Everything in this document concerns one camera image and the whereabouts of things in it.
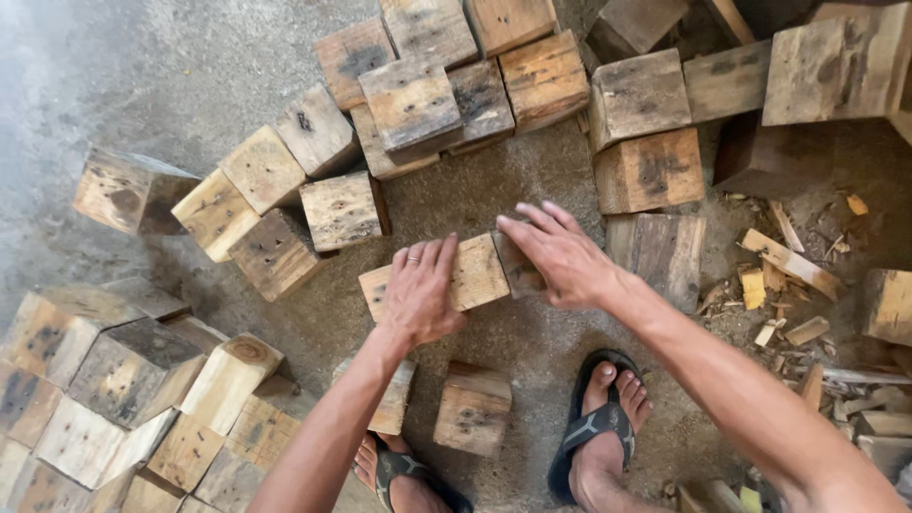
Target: flip-flop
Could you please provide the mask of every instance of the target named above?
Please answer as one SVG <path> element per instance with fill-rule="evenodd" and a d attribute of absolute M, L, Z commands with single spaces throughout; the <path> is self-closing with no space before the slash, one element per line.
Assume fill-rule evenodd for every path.
<path fill-rule="evenodd" d="M 603 361 L 610 361 L 617 368 L 615 380 L 608 387 L 608 403 L 583 416 L 583 396 L 586 394 L 586 387 L 589 386 L 592 372 Z M 621 407 L 621 396 L 616 387 L 617 377 L 624 371 L 632 371 L 641 382 L 643 381 L 637 365 L 626 354 L 621 351 L 601 349 L 586 357 L 576 376 L 576 386 L 570 399 L 570 414 L 567 416 L 567 428 L 561 439 L 561 446 L 557 449 L 554 462 L 551 464 L 551 469 L 548 471 L 548 489 L 562 504 L 576 505 L 576 499 L 570 490 L 570 468 L 573 466 L 574 451 L 583 442 L 599 434 L 614 431 L 624 447 L 624 468 L 627 468 L 630 463 L 636 445 L 633 425 L 627 418 L 624 408 Z"/>
<path fill-rule="evenodd" d="M 374 440 L 377 441 L 377 480 L 374 487 L 377 489 L 377 496 L 380 501 L 387 507 L 390 513 L 393 512 L 393 505 L 389 498 L 389 483 L 396 476 L 412 476 L 424 479 L 431 490 L 436 493 L 443 502 L 450 507 L 453 513 L 472 513 L 472 503 L 463 494 L 459 493 L 439 477 L 437 477 L 430 468 L 415 459 L 414 455 L 403 453 L 394 453 L 389 450 L 389 446 L 379 436 L 371 433 Z"/>

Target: hand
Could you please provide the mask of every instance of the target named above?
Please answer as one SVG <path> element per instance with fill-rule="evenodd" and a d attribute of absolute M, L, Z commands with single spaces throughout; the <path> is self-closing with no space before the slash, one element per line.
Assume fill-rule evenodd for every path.
<path fill-rule="evenodd" d="M 408 340 L 409 348 L 439 339 L 465 325 L 450 304 L 450 279 L 459 238 L 419 242 L 393 257 L 386 313 L 379 328 Z"/>
<path fill-rule="evenodd" d="M 618 267 L 592 242 L 564 209 L 542 203 L 544 212 L 520 203 L 516 212 L 533 225 L 497 216 L 497 228 L 509 236 L 538 267 L 548 289 L 544 298 L 562 309 L 602 307 L 608 282 Z"/>

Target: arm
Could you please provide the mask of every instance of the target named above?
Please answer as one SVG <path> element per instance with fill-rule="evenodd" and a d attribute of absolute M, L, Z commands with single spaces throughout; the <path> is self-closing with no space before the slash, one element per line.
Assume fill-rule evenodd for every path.
<path fill-rule="evenodd" d="M 616 266 L 576 220 L 545 202 L 497 225 L 544 275 L 559 308 L 616 317 L 782 493 L 795 511 L 907 511 L 861 452 L 763 367 L 671 307 Z"/>
<path fill-rule="evenodd" d="M 301 423 L 247 511 L 332 511 L 370 419 L 406 354 L 465 323 L 447 296 L 457 242 L 452 234 L 446 241 L 396 253 L 383 320 Z"/>

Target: black flip-flop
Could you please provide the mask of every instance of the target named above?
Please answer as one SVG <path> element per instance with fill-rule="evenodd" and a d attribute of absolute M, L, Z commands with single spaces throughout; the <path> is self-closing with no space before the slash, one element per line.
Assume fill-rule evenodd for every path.
<path fill-rule="evenodd" d="M 586 387 L 589 386 L 592 372 L 603 361 L 610 361 L 617 368 L 615 381 L 608 387 L 608 403 L 583 416 L 583 396 L 586 394 Z M 615 385 L 617 378 L 624 371 L 632 371 L 640 382 L 643 381 L 637 365 L 626 354 L 621 351 L 601 349 L 586 357 L 576 376 L 576 386 L 570 399 L 570 413 L 567 416 L 567 428 L 564 437 L 561 438 L 561 446 L 557 449 L 551 469 L 548 471 L 548 489 L 562 504 L 576 505 L 576 499 L 570 490 L 570 468 L 573 466 L 574 451 L 583 442 L 596 435 L 614 431 L 621 439 L 621 445 L 624 446 L 624 468 L 627 468 L 630 463 L 636 446 L 633 425 L 627 418 L 624 408 L 621 407 L 620 392 Z"/>

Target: right hand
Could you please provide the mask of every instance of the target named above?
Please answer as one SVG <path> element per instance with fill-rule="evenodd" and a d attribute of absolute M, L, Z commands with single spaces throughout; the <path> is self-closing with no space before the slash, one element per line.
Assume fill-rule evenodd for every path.
<path fill-rule="evenodd" d="M 497 228 L 538 267 L 548 289 L 545 299 L 562 309 L 600 309 L 607 283 L 618 267 L 561 207 L 543 202 L 544 212 L 520 203 L 516 212 L 532 225 L 497 216 Z"/>

